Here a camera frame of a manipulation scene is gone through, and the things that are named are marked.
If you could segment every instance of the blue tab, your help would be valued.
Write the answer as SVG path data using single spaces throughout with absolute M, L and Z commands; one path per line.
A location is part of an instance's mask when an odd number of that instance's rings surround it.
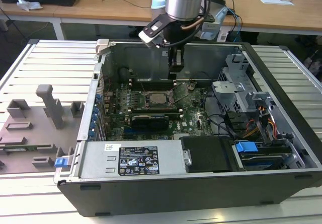
M 239 142 L 236 144 L 236 149 L 238 153 L 240 152 L 258 152 L 258 149 L 256 147 L 256 144 L 254 142 Z
M 68 167 L 68 159 L 67 158 L 56 158 L 55 167 L 56 168 Z
M 94 136 L 95 136 L 94 131 L 89 131 L 89 137 L 94 137 Z

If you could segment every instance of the warning label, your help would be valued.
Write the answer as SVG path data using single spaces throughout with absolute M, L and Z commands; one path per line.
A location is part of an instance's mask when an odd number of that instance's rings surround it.
M 157 147 L 121 147 L 119 151 L 120 176 L 157 175 L 160 172 Z

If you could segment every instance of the table leg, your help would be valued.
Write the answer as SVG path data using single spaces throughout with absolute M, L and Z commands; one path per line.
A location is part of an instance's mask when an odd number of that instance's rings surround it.
M 226 42 L 230 27 L 221 27 L 218 33 L 217 42 Z
M 57 40 L 65 40 L 65 33 L 61 27 L 61 20 L 57 18 L 53 22 L 51 22 L 52 25 L 54 26 L 55 34 L 57 37 Z
M 6 25 L 5 20 L 0 20 L 0 29 L 1 29 L 2 32 L 8 31 L 8 27 Z

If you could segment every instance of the blue connector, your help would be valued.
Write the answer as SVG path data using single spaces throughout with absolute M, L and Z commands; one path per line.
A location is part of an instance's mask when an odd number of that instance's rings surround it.
M 258 152 L 258 149 L 256 147 L 256 144 L 254 142 L 248 142 L 248 141 L 241 141 L 236 144 L 236 149 L 238 153 L 240 152 Z
M 55 167 L 56 168 L 67 168 L 68 167 L 68 158 L 56 158 Z
M 94 137 L 94 136 L 95 136 L 94 131 L 89 131 L 89 137 Z
M 97 115 L 96 115 L 96 114 L 93 114 L 93 115 L 92 115 L 92 120 L 93 120 L 93 121 L 96 121 L 96 120 L 97 120 Z
M 99 112 L 99 109 L 97 107 L 94 107 L 93 108 L 93 113 L 96 113 L 97 114 L 98 112 Z
M 95 128 L 95 126 L 96 126 L 95 122 L 90 123 L 90 128 Z

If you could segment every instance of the wooden table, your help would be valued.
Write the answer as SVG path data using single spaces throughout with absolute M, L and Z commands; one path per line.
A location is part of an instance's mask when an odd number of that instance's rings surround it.
M 287 0 L 293 6 L 264 4 L 260 0 L 234 0 L 235 11 L 243 19 L 243 31 L 322 35 L 322 0 Z M 232 1 L 226 0 L 232 8 Z M 224 20 L 221 34 L 234 25 L 233 16 Z
M 243 31 L 322 35 L 322 0 L 292 0 L 294 6 L 264 4 L 260 0 L 234 2 L 244 22 Z M 0 4 L 13 20 L 51 22 L 59 40 L 65 39 L 61 23 L 145 26 L 151 20 L 150 5 L 151 0 L 77 0 L 73 7 L 44 5 L 44 9 L 26 12 L 15 4 Z M 231 0 L 227 5 L 232 8 Z M 0 14 L 0 19 L 6 19 L 5 15 Z M 219 41 L 225 40 L 232 25 L 233 17 L 227 16 Z

